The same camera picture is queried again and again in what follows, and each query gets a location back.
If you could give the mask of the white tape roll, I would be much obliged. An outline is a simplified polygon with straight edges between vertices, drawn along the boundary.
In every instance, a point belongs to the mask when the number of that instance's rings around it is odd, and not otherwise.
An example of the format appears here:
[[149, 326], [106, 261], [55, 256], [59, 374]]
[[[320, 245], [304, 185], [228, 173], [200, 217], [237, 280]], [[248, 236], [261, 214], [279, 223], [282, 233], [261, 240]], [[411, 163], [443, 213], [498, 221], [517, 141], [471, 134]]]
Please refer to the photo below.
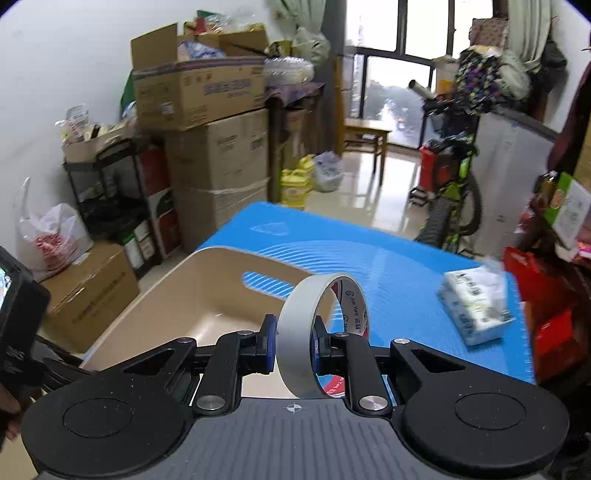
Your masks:
[[370, 337], [369, 309], [363, 290], [346, 274], [311, 275], [288, 295], [276, 327], [276, 362], [284, 385], [297, 398], [345, 395], [345, 380], [332, 374], [328, 385], [318, 382], [320, 341], [312, 333], [321, 310], [339, 304], [346, 334]]

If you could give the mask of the beige plastic storage bin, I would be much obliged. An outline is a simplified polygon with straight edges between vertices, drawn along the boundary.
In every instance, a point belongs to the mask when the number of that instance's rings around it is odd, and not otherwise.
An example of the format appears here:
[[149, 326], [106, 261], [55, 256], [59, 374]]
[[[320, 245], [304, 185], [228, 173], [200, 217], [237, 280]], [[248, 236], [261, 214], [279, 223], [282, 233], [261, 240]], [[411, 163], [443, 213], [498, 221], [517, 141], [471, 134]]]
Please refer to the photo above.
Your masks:
[[294, 287], [311, 272], [226, 247], [198, 250], [139, 295], [96, 340], [82, 367], [104, 370], [179, 337], [213, 345], [226, 333], [257, 331], [286, 297], [273, 281]]

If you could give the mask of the floor cardboard box with print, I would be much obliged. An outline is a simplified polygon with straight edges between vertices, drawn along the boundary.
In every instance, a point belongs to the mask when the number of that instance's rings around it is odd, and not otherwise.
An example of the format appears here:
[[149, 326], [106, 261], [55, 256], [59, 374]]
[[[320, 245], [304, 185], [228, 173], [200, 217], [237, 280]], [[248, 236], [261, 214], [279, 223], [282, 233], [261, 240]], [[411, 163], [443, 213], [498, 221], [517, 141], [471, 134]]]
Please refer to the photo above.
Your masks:
[[42, 285], [51, 294], [42, 334], [73, 353], [86, 352], [139, 294], [124, 249], [104, 241]]

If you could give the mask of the blue silicone table mat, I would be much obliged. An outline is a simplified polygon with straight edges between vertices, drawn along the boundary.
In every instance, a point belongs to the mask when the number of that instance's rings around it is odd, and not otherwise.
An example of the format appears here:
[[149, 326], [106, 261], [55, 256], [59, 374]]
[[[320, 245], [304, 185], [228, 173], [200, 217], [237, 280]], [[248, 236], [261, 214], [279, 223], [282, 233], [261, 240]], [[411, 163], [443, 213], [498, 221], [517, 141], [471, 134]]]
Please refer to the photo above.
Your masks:
[[450, 355], [534, 382], [529, 333], [513, 275], [507, 306], [514, 322], [503, 337], [465, 345], [437, 292], [446, 272], [477, 262], [412, 240], [315, 214], [256, 202], [235, 215], [206, 247], [231, 247], [315, 274], [346, 273], [358, 281], [370, 310], [370, 343], [408, 338]]

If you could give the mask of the wrapped bottom cardboard box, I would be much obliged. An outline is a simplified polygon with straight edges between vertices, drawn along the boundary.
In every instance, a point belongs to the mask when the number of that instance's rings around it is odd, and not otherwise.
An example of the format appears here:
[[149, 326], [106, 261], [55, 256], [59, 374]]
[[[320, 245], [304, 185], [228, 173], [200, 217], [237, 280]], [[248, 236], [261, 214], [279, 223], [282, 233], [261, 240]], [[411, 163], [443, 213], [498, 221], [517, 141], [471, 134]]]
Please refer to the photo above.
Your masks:
[[183, 249], [191, 253], [236, 214], [252, 203], [267, 200], [269, 180], [221, 190], [173, 189]]

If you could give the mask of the white tissue pack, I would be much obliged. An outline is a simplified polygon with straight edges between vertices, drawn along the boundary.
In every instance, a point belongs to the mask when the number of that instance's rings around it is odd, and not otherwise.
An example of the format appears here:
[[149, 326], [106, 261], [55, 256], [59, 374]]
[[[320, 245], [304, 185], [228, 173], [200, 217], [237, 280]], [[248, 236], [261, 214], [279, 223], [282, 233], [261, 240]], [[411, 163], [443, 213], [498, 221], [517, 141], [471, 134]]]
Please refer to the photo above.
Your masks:
[[504, 267], [491, 257], [478, 267], [446, 272], [438, 297], [469, 347], [500, 339], [515, 321]]

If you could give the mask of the yellow oil jug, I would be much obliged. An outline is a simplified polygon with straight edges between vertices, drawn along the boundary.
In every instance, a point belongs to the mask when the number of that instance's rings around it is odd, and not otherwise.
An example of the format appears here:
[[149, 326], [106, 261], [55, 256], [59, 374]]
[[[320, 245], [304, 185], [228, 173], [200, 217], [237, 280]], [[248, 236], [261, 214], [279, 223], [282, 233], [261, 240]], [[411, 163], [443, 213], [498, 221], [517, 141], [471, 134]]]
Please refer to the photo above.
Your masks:
[[305, 201], [311, 193], [311, 174], [314, 156], [307, 155], [297, 162], [294, 169], [283, 169], [280, 175], [280, 204], [304, 211]]

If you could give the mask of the translucent plastic bag on floor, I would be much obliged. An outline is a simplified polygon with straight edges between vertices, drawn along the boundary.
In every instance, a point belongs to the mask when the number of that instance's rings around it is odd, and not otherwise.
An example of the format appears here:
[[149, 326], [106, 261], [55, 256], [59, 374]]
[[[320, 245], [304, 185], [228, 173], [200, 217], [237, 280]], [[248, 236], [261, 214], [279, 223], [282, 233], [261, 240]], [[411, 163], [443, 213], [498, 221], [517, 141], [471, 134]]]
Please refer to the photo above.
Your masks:
[[312, 186], [315, 191], [329, 193], [338, 190], [344, 178], [342, 159], [335, 152], [327, 151], [314, 157]]

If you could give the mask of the black metal shelf rack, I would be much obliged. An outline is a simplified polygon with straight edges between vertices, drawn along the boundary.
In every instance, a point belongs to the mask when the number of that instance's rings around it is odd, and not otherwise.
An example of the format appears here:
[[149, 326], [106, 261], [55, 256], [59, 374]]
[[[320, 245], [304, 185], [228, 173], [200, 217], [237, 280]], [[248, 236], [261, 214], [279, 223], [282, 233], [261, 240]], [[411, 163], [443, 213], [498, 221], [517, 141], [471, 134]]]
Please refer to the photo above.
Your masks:
[[78, 212], [94, 239], [121, 246], [137, 278], [159, 265], [159, 253], [138, 148], [116, 140], [89, 162], [63, 163]]

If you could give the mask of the green black bicycle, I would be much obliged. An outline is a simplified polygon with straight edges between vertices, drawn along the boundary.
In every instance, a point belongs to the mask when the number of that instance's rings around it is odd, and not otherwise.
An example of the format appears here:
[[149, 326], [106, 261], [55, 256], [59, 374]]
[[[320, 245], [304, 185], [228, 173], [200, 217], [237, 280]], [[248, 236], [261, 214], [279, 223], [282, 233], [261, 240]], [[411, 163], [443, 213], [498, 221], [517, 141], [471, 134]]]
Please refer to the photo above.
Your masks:
[[483, 200], [473, 173], [480, 114], [454, 97], [438, 96], [416, 80], [409, 89], [424, 101], [427, 117], [435, 120], [436, 136], [421, 148], [421, 179], [409, 199], [428, 206], [427, 220], [416, 241], [450, 253], [473, 258], [469, 238], [483, 219]]

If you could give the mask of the middle stacked cardboard box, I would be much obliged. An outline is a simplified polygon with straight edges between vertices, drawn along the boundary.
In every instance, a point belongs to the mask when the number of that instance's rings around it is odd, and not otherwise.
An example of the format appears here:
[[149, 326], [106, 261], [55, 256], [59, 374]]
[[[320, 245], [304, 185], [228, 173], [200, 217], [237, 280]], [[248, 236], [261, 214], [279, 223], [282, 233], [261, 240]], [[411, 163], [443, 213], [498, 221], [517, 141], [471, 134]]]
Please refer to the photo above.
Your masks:
[[225, 190], [267, 178], [267, 111], [235, 115], [164, 135], [175, 188]]

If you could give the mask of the red black appliance box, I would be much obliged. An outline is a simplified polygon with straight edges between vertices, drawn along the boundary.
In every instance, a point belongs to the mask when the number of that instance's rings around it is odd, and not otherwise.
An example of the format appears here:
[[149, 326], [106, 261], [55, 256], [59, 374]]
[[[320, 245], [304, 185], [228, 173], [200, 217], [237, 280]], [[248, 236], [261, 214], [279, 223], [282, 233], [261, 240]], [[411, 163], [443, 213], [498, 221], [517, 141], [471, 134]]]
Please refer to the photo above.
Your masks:
[[174, 206], [165, 152], [155, 146], [138, 157], [143, 193], [160, 256], [169, 257], [180, 246], [180, 228]]

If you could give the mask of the white cabinet appliance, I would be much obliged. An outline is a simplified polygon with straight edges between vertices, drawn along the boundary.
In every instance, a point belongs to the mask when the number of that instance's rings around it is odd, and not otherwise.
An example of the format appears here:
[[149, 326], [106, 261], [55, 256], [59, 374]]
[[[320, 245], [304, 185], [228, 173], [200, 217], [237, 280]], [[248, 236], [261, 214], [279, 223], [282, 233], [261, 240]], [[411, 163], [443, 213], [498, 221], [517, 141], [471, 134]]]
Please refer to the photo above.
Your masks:
[[472, 236], [474, 250], [500, 258], [520, 236], [518, 229], [557, 133], [543, 123], [512, 109], [497, 107], [479, 122], [479, 155], [472, 172], [479, 184], [483, 213]]

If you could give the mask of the green white carton box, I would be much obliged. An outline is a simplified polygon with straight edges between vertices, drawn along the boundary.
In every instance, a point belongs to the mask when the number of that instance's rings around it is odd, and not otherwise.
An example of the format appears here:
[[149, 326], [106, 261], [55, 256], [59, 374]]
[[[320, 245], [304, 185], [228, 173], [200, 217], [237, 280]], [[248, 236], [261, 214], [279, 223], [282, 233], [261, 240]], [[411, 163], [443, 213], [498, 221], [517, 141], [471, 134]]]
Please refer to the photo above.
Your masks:
[[589, 191], [567, 173], [561, 173], [545, 219], [564, 247], [572, 249], [589, 214]]

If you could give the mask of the top open cardboard box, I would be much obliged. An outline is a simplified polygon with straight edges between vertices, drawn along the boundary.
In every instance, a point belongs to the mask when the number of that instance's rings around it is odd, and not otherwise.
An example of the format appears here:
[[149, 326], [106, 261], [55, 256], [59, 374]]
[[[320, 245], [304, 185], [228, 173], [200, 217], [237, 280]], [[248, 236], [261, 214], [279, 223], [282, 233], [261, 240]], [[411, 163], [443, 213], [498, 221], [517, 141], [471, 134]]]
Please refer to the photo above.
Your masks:
[[175, 24], [130, 42], [140, 127], [185, 131], [264, 106], [266, 30], [179, 35]]

